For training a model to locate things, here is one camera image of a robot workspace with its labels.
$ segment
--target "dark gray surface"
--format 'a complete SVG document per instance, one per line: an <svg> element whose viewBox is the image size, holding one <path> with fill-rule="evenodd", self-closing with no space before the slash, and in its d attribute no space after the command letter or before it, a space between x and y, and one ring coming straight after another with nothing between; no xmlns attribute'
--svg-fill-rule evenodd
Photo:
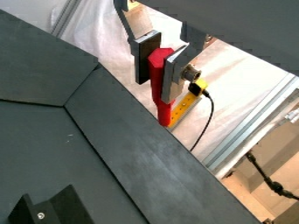
<svg viewBox="0 0 299 224"><path fill-rule="evenodd" d="M138 2L299 75L299 1Z"/></svg>
<svg viewBox="0 0 299 224"><path fill-rule="evenodd" d="M0 10L0 99L62 106L97 59Z"/></svg>
<svg viewBox="0 0 299 224"><path fill-rule="evenodd" d="M103 68L65 107L152 224L260 223Z"/></svg>
<svg viewBox="0 0 299 224"><path fill-rule="evenodd" d="M146 223L63 108L0 101L0 223L73 184L94 223Z"/></svg>

